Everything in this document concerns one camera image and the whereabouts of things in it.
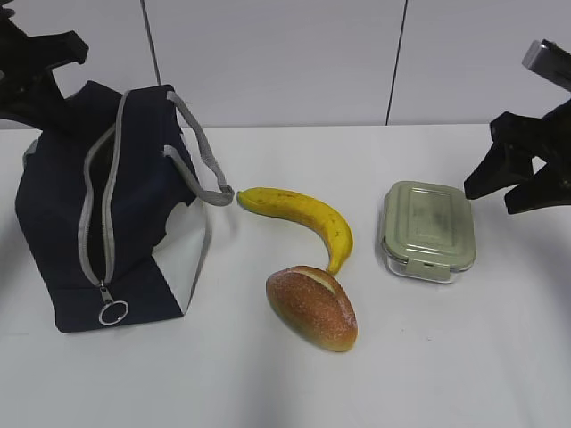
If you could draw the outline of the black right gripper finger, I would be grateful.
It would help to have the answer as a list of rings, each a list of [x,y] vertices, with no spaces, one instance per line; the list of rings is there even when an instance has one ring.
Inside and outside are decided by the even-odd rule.
[[[494,143],[483,160],[464,182],[464,193],[476,200],[513,185],[503,144]]]
[[[570,176],[545,164],[532,178],[517,185],[504,197],[508,214],[570,204]]]

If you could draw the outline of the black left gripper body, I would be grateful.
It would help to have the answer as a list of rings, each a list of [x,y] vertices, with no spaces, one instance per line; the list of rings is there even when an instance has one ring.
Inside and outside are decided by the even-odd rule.
[[[88,46],[74,31],[29,36],[12,22],[14,14],[1,10],[1,118],[36,120],[35,96],[60,91],[53,70],[84,63]]]

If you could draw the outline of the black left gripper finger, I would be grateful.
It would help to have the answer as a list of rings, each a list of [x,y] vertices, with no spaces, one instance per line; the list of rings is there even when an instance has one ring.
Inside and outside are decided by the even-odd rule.
[[[80,116],[72,109],[60,91],[36,95],[34,105],[37,110],[36,128],[68,136],[77,135],[80,132]]]

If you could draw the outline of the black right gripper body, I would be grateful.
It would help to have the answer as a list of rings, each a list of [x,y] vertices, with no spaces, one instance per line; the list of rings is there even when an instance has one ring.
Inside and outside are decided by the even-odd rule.
[[[570,162],[570,100],[541,118],[505,111],[490,123],[492,140],[547,163]]]

